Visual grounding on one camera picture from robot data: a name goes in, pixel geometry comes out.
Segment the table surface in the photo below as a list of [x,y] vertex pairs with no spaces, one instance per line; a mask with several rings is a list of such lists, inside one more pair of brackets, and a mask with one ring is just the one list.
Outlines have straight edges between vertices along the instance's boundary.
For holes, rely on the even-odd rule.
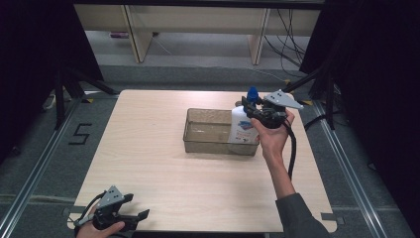
[[[261,147],[253,157],[185,153],[183,133],[188,108],[235,107],[244,92],[123,91],[86,175],[75,206],[86,206],[97,194],[116,185],[133,193],[120,213],[137,215],[143,231],[281,232],[275,192]],[[293,131],[297,156],[293,183],[316,219],[328,231],[335,221],[301,118]],[[288,166],[290,140],[284,149]],[[80,214],[72,213],[72,219]]]

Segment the wire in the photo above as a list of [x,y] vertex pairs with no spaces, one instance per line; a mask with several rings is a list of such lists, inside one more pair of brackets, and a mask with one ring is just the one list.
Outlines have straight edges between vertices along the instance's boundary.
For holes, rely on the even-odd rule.
[[290,155],[289,168],[287,170],[287,173],[291,180],[291,177],[293,174],[294,162],[296,161],[296,137],[294,136],[293,130],[291,130],[291,127],[289,126],[290,122],[287,119],[284,120],[282,125],[286,128],[287,133],[289,134],[290,140],[291,140],[291,155]]
[[[334,114],[339,114],[339,113],[342,113],[342,110],[334,111],[333,112],[333,115]],[[307,131],[309,129],[309,127],[311,127],[313,124],[315,124],[315,122],[320,121],[322,119],[325,119],[326,117],[327,117],[327,114],[323,114],[323,115],[320,115],[320,116],[315,117],[310,122],[308,122],[308,123],[305,124],[305,126],[304,126],[305,131]]]
[[299,50],[298,50],[298,49],[300,49],[300,50],[301,50],[301,52],[300,52],[300,53],[305,54],[305,50],[303,50],[301,47],[299,47],[299,46],[296,44],[296,42],[294,41],[294,35],[293,35],[293,25],[292,25],[292,21],[293,21],[293,10],[289,9],[289,28],[288,28],[288,29],[287,29],[286,24],[284,23],[283,18],[281,17],[281,13],[280,13],[279,9],[277,9],[277,14],[278,14],[278,16],[280,17],[281,23],[283,24],[284,29],[285,29],[285,30],[286,30],[286,32],[287,32],[287,36],[288,36],[288,37],[290,37],[290,40],[291,40],[291,42],[292,42],[292,43],[293,43],[293,45],[294,45],[294,50],[295,50],[295,51],[297,51],[297,52],[299,52]]
[[83,210],[83,212],[81,213],[80,217],[79,217],[78,219],[76,219],[75,221],[73,221],[73,224],[74,224],[74,237],[76,237],[76,236],[77,236],[77,233],[78,233],[78,232],[79,232],[79,230],[80,230],[80,225],[78,225],[78,222],[79,222],[81,219],[83,219],[83,217],[86,215],[87,211],[90,209],[90,207],[93,205],[93,203],[94,203],[96,200],[98,200],[98,199],[102,198],[102,197],[105,195],[105,193],[106,193],[106,190],[105,190],[104,192],[102,192],[102,193],[98,194],[97,196],[95,196],[95,198],[93,198],[93,199],[89,202],[89,204],[86,206],[86,208],[84,208],[84,210]]
[[282,43],[282,44],[284,44],[284,45],[286,45],[286,47],[287,48],[289,48],[290,50],[292,50],[292,51],[296,51],[296,52],[298,52],[298,53],[300,53],[300,54],[305,54],[305,52],[303,51],[300,51],[300,50],[297,50],[296,48],[292,48],[292,47],[290,47],[289,45],[287,45],[281,38],[280,38],[280,36],[276,36],[277,37],[277,39]]
[[278,50],[275,46],[273,46],[273,45],[271,44],[271,42],[268,40],[268,38],[267,38],[266,36],[264,36],[264,38],[265,38],[266,42],[268,43],[268,45],[269,45],[269,46],[270,46],[270,47],[274,50],[274,52],[280,55],[280,65],[281,65],[281,69],[282,69],[285,73],[287,73],[288,75],[290,75],[290,76],[303,77],[303,76],[300,76],[300,75],[295,75],[295,74],[293,74],[293,73],[288,72],[288,71],[284,68],[284,65],[283,65],[283,58],[285,58],[285,59],[289,60],[290,62],[292,62],[293,64],[295,64],[295,65],[296,65],[296,66],[298,66],[298,67],[300,67],[300,63],[296,62],[296,61],[295,61],[295,60],[293,60],[292,58],[290,58],[290,57],[288,57],[287,55],[285,55],[285,54],[283,53],[283,51],[279,51],[279,50]]
[[299,53],[299,50],[297,49],[297,48],[299,48],[299,46],[297,46],[296,42],[294,41],[292,21],[293,21],[293,10],[289,9],[289,32],[288,32],[288,35],[290,37],[291,42],[294,45],[296,56],[299,59],[299,62],[302,63],[303,56]]

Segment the white bottle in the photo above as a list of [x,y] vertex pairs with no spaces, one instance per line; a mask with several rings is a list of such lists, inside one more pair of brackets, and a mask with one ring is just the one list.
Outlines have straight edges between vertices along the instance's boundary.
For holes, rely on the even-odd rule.
[[232,126],[228,143],[232,144],[258,144],[259,132],[251,124],[250,118],[244,111],[244,106],[232,110]]

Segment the hand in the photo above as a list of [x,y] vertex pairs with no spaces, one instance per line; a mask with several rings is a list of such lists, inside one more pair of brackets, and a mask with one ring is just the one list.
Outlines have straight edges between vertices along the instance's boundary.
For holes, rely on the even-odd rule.
[[[294,120],[294,115],[286,109],[286,121],[285,123],[291,124]],[[282,163],[282,153],[284,145],[288,138],[286,128],[281,125],[276,129],[268,129],[259,120],[252,118],[251,123],[257,129],[260,134],[260,142],[262,145],[262,155],[270,166],[274,163],[274,160],[280,160]]]
[[[96,205],[90,210],[89,214],[95,213]],[[93,225],[92,221],[88,221],[80,227],[76,238],[106,238],[114,233],[117,233],[124,228],[124,221],[112,224],[110,227],[104,230],[98,230]]]

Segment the plastic container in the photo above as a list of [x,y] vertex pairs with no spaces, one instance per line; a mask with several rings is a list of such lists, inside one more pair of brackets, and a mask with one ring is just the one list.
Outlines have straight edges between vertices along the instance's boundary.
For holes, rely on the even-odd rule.
[[244,111],[244,106],[236,107],[232,110],[231,132],[229,143],[233,144],[254,144],[259,143],[259,132],[251,124],[250,118]]
[[190,108],[183,135],[186,153],[254,156],[259,144],[228,143],[232,111]]

